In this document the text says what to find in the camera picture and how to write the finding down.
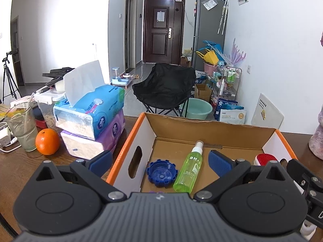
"green bottle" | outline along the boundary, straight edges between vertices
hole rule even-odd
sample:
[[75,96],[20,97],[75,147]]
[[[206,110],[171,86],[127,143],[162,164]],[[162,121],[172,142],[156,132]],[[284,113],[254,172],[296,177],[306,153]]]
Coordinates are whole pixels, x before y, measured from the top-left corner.
[[191,193],[197,178],[197,174],[202,164],[203,142],[197,141],[192,152],[184,161],[180,173],[178,174],[173,189],[180,193]]

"wooden table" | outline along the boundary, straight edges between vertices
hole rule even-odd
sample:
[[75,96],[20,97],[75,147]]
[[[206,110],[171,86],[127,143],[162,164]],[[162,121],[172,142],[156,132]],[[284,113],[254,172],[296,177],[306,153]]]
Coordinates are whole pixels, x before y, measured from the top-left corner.
[[[126,126],[114,151],[114,160],[117,158],[137,119],[137,117],[125,116]],[[283,135],[300,162],[317,176],[323,178],[323,161],[314,156],[308,147],[311,135],[292,133],[283,133]],[[17,232],[20,232],[20,229],[12,214],[12,207],[30,176],[44,160],[52,160],[55,165],[67,165],[74,161],[75,158],[69,155],[63,142],[57,153],[52,156],[43,156],[38,151],[25,152],[22,148],[8,154],[0,153],[0,212]],[[322,238],[323,231],[317,229],[311,241],[319,242]],[[0,227],[0,242],[9,242],[11,240],[11,237]]]

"gray refrigerator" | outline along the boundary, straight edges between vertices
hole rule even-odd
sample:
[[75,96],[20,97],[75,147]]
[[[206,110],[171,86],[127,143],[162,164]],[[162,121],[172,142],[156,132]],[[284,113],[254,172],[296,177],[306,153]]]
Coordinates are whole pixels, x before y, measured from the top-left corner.
[[196,54],[196,51],[206,46],[203,41],[208,40],[218,43],[223,49],[225,37],[225,29],[222,35],[223,24],[218,34],[224,1],[216,0],[218,4],[209,11],[203,5],[203,1],[205,0],[196,0],[195,28],[193,39],[192,67],[198,71],[204,71],[203,59]]

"pink figurine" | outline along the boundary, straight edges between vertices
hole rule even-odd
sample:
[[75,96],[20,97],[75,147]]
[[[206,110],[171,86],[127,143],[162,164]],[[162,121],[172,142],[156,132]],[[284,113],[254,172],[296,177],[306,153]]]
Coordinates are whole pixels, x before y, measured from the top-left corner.
[[323,160],[323,105],[319,113],[319,126],[308,145],[313,154]]

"glass cup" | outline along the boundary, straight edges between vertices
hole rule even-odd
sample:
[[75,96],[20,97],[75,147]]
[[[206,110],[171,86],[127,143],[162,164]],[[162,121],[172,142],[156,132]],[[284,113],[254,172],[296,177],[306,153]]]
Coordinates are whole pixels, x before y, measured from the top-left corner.
[[4,121],[7,122],[13,135],[18,138],[21,147],[27,152],[36,149],[35,139],[38,134],[33,109],[30,105],[26,110],[26,103],[10,108],[5,114]]

